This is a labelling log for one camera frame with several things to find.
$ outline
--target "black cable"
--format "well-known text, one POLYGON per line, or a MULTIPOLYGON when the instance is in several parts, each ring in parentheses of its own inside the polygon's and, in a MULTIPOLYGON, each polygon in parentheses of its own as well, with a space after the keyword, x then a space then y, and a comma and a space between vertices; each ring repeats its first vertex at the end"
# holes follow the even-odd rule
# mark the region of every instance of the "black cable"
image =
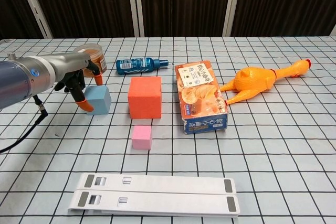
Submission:
POLYGON ((39 107, 39 110, 41 112, 41 115, 38 117, 38 119, 35 121, 35 123, 30 127, 30 129, 21 137, 19 138, 15 143, 11 144, 10 146, 0 150, 0 153, 4 153, 21 143, 32 131, 33 129, 40 123, 44 118, 47 117, 48 113, 44 106, 42 105, 42 101, 37 97, 37 95, 33 96, 35 104, 39 107))

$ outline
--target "cardboard box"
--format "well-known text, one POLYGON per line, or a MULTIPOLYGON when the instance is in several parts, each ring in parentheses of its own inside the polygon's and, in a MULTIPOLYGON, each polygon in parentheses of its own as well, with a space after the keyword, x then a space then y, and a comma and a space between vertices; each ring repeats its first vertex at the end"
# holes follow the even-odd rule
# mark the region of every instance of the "cardboard box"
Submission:
POLYGON ((184 132, 193 134, 227 127, 227 106, 210 61, 175 67, 184 132))

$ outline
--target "light blue cube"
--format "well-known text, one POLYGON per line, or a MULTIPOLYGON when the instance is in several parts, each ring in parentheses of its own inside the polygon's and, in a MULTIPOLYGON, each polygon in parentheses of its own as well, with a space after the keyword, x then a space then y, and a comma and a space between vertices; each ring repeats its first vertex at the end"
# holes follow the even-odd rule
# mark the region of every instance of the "light blue cube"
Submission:
POLYGON ((85 98, 94 107, 88 115, 108 114, 111 107, 111 96, 109 89, 105 85, 88 86, 85 89, 85 98))

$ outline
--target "blue spray bottle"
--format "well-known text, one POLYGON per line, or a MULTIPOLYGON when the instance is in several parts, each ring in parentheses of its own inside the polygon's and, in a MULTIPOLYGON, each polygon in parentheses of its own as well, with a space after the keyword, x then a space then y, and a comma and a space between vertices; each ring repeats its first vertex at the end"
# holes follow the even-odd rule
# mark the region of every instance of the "blue spray bottle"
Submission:
POLYGON ((154 69, 168 66, 168 60, 153 60, 152 58, 136 58, 117 60, 118 74, 151 72, 154 69))

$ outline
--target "bottle label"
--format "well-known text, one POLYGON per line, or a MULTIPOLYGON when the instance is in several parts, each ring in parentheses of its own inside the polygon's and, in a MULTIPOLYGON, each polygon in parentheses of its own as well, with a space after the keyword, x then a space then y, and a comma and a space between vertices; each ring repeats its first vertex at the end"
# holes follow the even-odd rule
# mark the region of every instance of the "bottle label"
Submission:
POLYGON ((106 68, 105 58, 103 58, 103 59, 100 61, 100 65, 101 65, 101 69, 102 69, 102 70, 106 68))
POLYGON ((210 83, 214 80, 204 63, 179 68, 178 72, 180 73, 183 86, 187 88, 210 83))
POLYGON ((136 59, 129 59, 129 60, 121 60, 120 62, 120 69, 140 69, 146 68, 149 65, 146 64, 146 58, 136 58, 136 59))
POLYGON ((132 63, 122 63, 120 64, 120 69, 129 69, 132 68, 132 63))

